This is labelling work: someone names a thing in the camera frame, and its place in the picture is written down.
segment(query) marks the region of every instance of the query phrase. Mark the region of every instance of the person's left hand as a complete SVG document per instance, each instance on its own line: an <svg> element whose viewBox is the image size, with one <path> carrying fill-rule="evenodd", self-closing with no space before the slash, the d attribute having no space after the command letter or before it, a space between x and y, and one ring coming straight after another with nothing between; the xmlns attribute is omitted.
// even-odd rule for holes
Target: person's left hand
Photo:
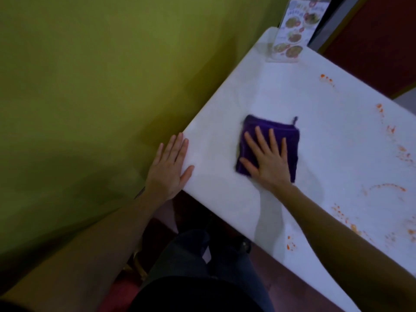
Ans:
<svg viewBox="0 0 416 312"><path fill-rule="evenodd" d="M182 143L183 138L183 133L179 133L178 137L173 135L164 151L163 143L159 145L147 175L145 193L162 197L166 201L184 188L195 167L190 165L180 175L189 143L188 139Z"/></svg>

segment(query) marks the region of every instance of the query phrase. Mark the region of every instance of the purple cloth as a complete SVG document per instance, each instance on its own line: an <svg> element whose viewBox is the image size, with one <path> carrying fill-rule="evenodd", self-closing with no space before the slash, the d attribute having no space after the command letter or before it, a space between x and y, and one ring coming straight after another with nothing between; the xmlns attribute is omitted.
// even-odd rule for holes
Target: purple cloth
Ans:
<svg viewBox="0 0 416 312"><path fill-rule="evenodd" d="M254 155L253 151L245 141L244 133L248 131L250 136L254 139L254 141L258 144L257 136L255 133L254 128L259 126L261 132L266 139L268 145L270 146L269 140L269 129L273 128L273 131L276 136L276 141L278 142L279 151L281 151L282 146L282 139L286 138L286 144L288 146L288 165L289 165L289 172L290 172L290 181L294 183L296 178L296 165L297 165L297 145L299 144L300 133L299 129L295 127L297 117L294 118L292 125L286 125L283 123L275 123L273 121L260 119L254 117L253 115L248 115L244 119L244 123L242 126L242 132L240 137L240 155L237 159L236 171L240 174L250 176L250 173L246 170L246 168L241 164L240 158L246 158L248 161L253 163L255 167L258 167L258 162L256 156Z"/></svg>

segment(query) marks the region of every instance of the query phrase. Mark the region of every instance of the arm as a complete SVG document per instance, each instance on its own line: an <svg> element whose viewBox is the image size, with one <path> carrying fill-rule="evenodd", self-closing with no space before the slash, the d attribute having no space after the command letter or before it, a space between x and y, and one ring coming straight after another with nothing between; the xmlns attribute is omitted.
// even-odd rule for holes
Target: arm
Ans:
<svg viewBox="0 0 416 312"><path fill-rule="evenodd" d="M259 168L245 158L241 162L288 209L340 287L363 311L416 310L416 279L291 184L286 140L282 141L280 155L272 129L269 134L270 147L258 127L260 146L246 132L245 138Z"/></svg>
<svg viewBox="0 0 416 312"><path fill-rule="evenodd" d="M95 311L122 270L153 213L189 180L180 172L188 149L183 135L159 146L144 193L93 225L35 268L2 299L34 312Z"/></svg>

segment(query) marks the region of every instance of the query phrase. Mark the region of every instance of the person's right arm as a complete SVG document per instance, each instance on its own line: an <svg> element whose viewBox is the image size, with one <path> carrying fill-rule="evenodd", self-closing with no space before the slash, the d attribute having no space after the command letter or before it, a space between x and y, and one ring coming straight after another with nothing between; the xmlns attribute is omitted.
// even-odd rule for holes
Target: person's right arm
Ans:
<svg viewBox="0 0 416 312"><path fill-rule="evenodd" d="M246 132L259 168L241 162L292 214L328 273L363 311L416 311L416 278L290 183L286 140L279 154L272 129L269 134L270 147L258 127L260 146Z"/></svg>

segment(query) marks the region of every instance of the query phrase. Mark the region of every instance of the person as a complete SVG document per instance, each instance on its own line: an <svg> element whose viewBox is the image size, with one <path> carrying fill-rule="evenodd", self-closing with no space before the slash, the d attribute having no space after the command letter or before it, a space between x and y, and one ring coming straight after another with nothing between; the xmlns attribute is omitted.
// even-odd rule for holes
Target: person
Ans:
<svg viewBox="0 0 416 312"><path fill-rule="evenodd" d="M259 168L244 158L242 164L289 210L322 265L357 307L363 311L416 311L416 279L290 183L285 139L279 152L273 130L270 146L258 127L256 135L258 143L247 132L245 138ZM190 179L193 166L181 175L189 143L182 141L180 133L172 136L165 150L160 144L144 193L25 276L2 296L2 311L96 310L153 213ZM208 240L204 230L179 234L162 252L130 311L272 311L247 250L225 247L213 256L213 270L209 270L201 259Z"/></svg>

